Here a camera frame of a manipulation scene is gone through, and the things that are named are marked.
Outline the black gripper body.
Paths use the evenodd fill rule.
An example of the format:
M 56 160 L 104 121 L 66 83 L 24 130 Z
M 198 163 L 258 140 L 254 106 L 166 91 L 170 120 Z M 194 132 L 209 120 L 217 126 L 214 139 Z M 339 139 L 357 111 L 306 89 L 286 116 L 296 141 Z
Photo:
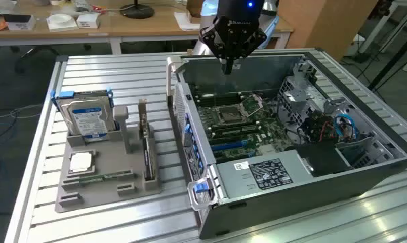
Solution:
M 214 55 L 218 58 L 245 57 L 262 42 L 258 17 L 262 1 L 218 1 L 214 32 L 218 36 Z

